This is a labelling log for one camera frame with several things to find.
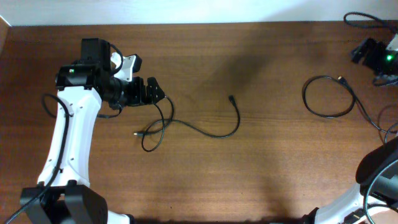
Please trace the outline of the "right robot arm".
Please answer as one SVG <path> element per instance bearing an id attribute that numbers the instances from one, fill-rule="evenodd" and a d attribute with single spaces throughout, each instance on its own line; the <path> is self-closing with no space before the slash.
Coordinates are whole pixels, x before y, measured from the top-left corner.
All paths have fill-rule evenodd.
<path id="1" fill-rule="evenodd" d="M 376 74 L 377 87 L 397 84 L 397 37 L 388 44 L 365 39 L 351 53 L 354 63 L 361 62 Z M 354 185 L 329 205 L 314 208 L 301 223 L 373 222 L 372 216 L 397 211 L 397 139 L 384 139 L 382 146 L 367 154 L 356 171 Z"/>

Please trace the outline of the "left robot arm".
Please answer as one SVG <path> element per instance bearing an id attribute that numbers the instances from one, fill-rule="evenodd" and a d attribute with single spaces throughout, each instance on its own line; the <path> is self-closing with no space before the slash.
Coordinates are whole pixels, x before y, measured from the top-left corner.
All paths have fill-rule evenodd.
<path id="1" fill-rule="evenodd" d="M 62 66 L 55 79 L 57 112 L 52 143 L 37 186 L 24 188 L 21 211 L 32 223 L 134 223 L 109 210 L 90 188 L 89 157 L 103 102 L 115 112 L 156 105 L 165 96 L 157 80 L 137 76 L 142 60 L 124 56 L 103 39 L 83 39 L 81 57 Z"/>

